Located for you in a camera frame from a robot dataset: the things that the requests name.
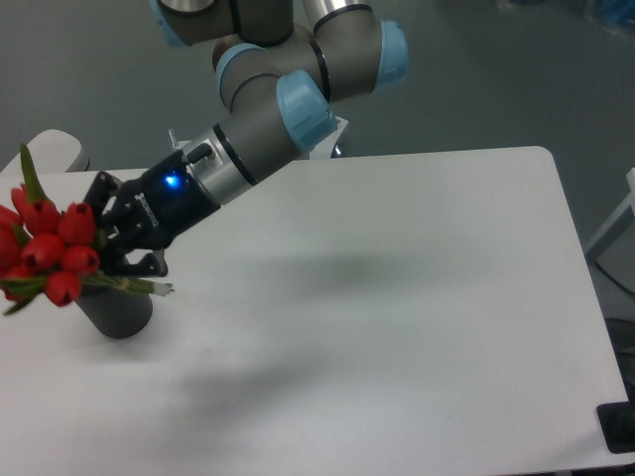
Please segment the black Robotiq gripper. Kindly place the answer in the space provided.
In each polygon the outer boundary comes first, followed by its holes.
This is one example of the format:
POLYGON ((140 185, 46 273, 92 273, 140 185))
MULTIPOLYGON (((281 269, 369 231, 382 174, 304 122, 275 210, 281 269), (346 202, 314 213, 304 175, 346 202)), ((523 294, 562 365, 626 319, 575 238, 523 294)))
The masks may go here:
POLYGON ((115 196, 109 229, 116 235, 109 239, 109 250, 121 253, 103 256, 101 271, 105 275, 165 277, 169 268, 162 249, 220 208, 191 174, 189 165, 186 154, 176 151, 138 178, 123 183, 107 172, 96 174, 83 201, 99 218, 115 196), (137 249, 152 251, 132 263, 124 254, 137 249))

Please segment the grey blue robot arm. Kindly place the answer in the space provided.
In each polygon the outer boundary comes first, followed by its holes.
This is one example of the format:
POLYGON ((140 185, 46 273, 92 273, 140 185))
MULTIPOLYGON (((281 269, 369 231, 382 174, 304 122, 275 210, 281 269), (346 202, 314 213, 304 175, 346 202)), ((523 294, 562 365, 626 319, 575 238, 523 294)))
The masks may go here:
POLYGON ((138 178, 100 174, 87 194, 102 273, 162 277, 174 239, 337 128, 336 101, 401 83, 406 35, 366 1, 308 1, 307 28, 289 1, 156 1, 166 40, 215 42, 227 117, 138 178))

